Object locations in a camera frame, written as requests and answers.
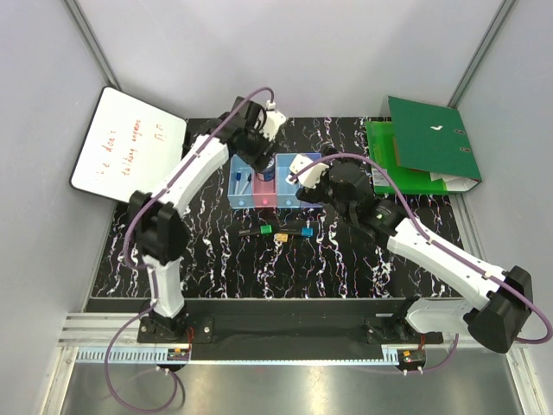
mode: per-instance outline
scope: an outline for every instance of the metal floor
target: metal floor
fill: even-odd
[[[446,351],[429,350],[429,366]],[[173,382],[159,373],[128,381],[147,368],[110,366],[111,381],[129,403],[153,408],[165,403]],[[503,355],[460,349],[450,365],[422,376],[367,373],[363,367],[202,366],[178,374],[186,387],[184,406],[177,395],[174,414],[522,414]],[[103,367],[79,363],[67,390],[64,415],[131,414],[108,394]]]

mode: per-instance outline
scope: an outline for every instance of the gray wall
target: gray wall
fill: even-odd
[[[108,226],[68,186],[103,81],[60,0],[3,0],[0,53],[0,412],[28,415]]]
[[[520,265],[553,318],[553,2],[518,2],[461,102],[483,183],[467,194],[488,260]],[[528,336],[543,335],[531,318]],[[553,346],[532,347],[553,410]]]
[[[289,116],[447,104],[500,0],[79,0],[121,87],[187,117],[272,86]]]

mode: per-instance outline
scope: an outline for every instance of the black tabletop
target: black tabletop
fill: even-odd
[[[280,133],[281,152],[316,152],[325,143],[367,153],[367,118],[292,118]],[[194,133],[205,122],[190,119]],[[229,167],[219,169],[184,218],[191,241],[181,263],[185,297],[450,297],[455,293],[407,259],[369,243],[330,207],[232,210],[226,198]],[[411,196],[411,208],[443,238],[462,247],[447,196]],[[92,288],[92,297],[149,296],[148,277],[123,265],[126,205],[119,204]],[[249,225],[310,226],[312,238],[276,242],[272,235],[240,238]]]

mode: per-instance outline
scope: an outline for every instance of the green object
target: green object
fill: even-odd
[[[273,227],[271,225],[263,225],[262,227],[259,227],[259,230],[261,231],[262,235],[273,233]]]
[[[443,180],[430,180],[428,171],[415,171],[400,167],[396,163],[394,150],[394,124],[369,121],[366,123],[371,160],[386,169],[388,175],[406,195],[446,195]],[[376,169],[372,169],[372,183],[377,194],[395,194],[394,189]]]
[[[482,180],[457,110],[395,97],[388,103],[399,166]]]

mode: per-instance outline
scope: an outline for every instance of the white robotic arm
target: white robotic arm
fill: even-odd
[[[237,98],[233,109],[242,102]],[[154,313],[159,323],[171,329],[171,320],[181,313],[184,298],[181,294],[180,264],[188,242],[188,230],[181,218],[188,204],[209,177],[229,158],[237,154],[255,170],[263,170],[277,151],[276,136],[286,122],[286,117],[275,110],[274,102],[265,108],[249,102],[244,109],[206,144],[210,132],[227,117],[211,120],[199,135],[190,151],[168,177],[151,194],[136,192],[130,199],[130,217],[134,217],[151,195],[156,195],[172,182],[159,198],[151,213],[141,219],[135,233],[138,249],[148,265],[149,284],[152,293],[157,284],[158,298]],[[186,172],[175,180],[187,165]]]
[[[328,146],[323,146],[321,152],[323,156],[337,153]],[[402,207],[374,196],[359,162],[335,158],[332,166],[319,163],[308,168],[311,163],[308,157],[298,155],[290,166],[303,185],[298,199],[331,204],[346,223],[364,232],[375,244],[419,264],[462,296],[411,301],[401,316],[406,324],[395,328],[422,334],[469,333],[493,351],[509,350],[531,311],[489,278],[496,277],[531,301],[528,272],[517,266],[507,272],[488,264],[431,232],[417,219],[413,223]]]

